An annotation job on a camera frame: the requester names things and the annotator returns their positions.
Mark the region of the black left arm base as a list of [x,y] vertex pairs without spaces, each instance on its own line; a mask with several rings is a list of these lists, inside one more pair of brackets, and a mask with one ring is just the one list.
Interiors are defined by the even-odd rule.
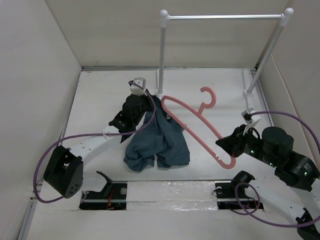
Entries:
[[96,171],[105,180],[100,191],[85,190],[81,193],[79,208],[88,211],[124,211],[127,209],[127,181],[113,181],[101,171]]

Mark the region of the blue t shirt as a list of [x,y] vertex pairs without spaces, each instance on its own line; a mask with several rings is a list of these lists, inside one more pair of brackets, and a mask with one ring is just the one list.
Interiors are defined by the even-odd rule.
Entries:
[[167,118],[161,101],[153,96],[156,105],[155,117],[147,112],[144,124],[151,123],[137,132],[127,145],[124,163],[135,172],[141,172],[146,167],[159,168],[183,167],[190,163],[190,151],[183,135],[183,128],[173,119]]

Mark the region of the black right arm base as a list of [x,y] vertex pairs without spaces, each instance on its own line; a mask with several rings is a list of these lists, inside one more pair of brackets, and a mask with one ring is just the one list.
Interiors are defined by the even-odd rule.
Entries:
[[231,210],[235,213],[244,215],[244,213],[237,212],[241,210],[241,206],[237,202],[235,193],[239,198],[239,202],[244,205],[247,210],[263,210],[264,205],[261,202],[258,205],[258,200],[246,195],[245,190],[249,187],[248,185],[241,185],[236,190],[236,186],[239,183],[249,184],[255,180],[255,177],[246,171],[240,171],[231,180],[219,180],[215,182],[215,189],[211,192],[211,195],[217,200],[217,207],[219,210]]

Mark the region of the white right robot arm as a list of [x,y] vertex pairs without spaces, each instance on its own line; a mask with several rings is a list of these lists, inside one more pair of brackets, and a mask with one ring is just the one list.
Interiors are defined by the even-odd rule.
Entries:
[[236,204],[252,216],[261,204],[281,214],[289,223],[274,227],[294,228],[304,240],[320,238],[320,172],[308,157],[293,150],[294,139],[282,128],[267,127],[259,135],[247,125],[215,142],[232,157],[247,154],[274,168],[274,175],[290,187],[303,205],[294,204],[262,186],[261,181],[242,170],[229,183]]

